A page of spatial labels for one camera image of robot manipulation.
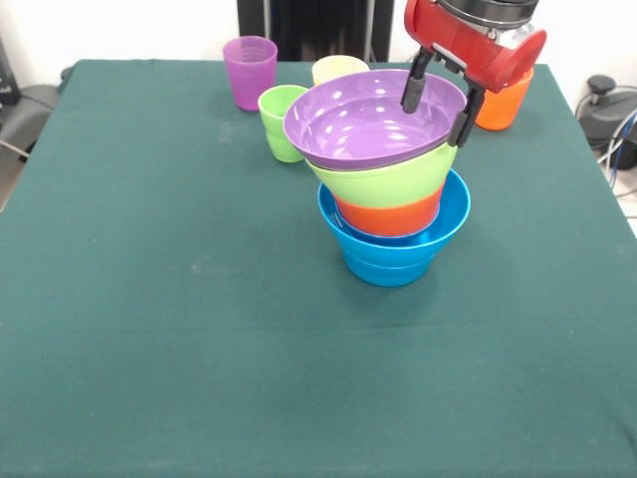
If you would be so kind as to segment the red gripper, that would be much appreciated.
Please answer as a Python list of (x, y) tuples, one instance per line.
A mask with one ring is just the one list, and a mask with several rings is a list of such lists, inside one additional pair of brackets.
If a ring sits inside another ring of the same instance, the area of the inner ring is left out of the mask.
[(517, 82), (537, 60), (547, 33), (531, 27), (536, 6), (535, 1), (409, 1), (404, 25), (420, 50), (400, 101), (403, 111), (416, 112), (428, 64), (445, 61), (469, 81), (467, 102), (447, 137), (450, 146), (463, 147), (486, 90), (497, 93)]

